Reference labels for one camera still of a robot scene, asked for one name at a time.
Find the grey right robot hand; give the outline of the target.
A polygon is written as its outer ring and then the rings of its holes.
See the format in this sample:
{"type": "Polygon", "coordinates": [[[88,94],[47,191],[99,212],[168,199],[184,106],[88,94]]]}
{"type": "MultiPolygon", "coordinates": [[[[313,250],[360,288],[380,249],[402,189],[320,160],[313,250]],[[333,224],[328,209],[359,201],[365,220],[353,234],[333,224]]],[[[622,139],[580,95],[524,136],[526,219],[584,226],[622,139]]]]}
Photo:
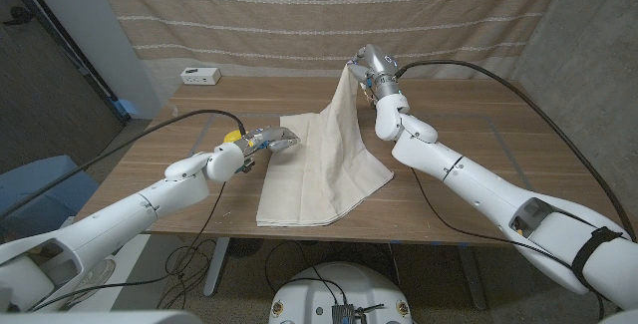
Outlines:
{"type": "Polygon", "coordinates": [[[374,99],[399,96],[406,100],[395,77],[399,71],[397,62],[380,46],[365,45],[347,62],[347,67],[359,83],[370,89],[374,99]]]}

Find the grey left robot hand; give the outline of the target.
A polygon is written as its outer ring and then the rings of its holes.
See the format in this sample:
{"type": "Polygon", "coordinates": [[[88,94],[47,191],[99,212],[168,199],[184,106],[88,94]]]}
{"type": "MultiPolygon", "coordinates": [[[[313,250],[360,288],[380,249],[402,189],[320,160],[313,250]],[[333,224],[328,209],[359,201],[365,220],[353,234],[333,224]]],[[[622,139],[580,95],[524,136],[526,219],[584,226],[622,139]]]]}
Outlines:
{"type": "Polygon", "coordinates": [[[285,127],[265,127],[250,131],[233,143],[248,158],[260,150],[278,153],[301,142],[300,138],[285,127]]]}

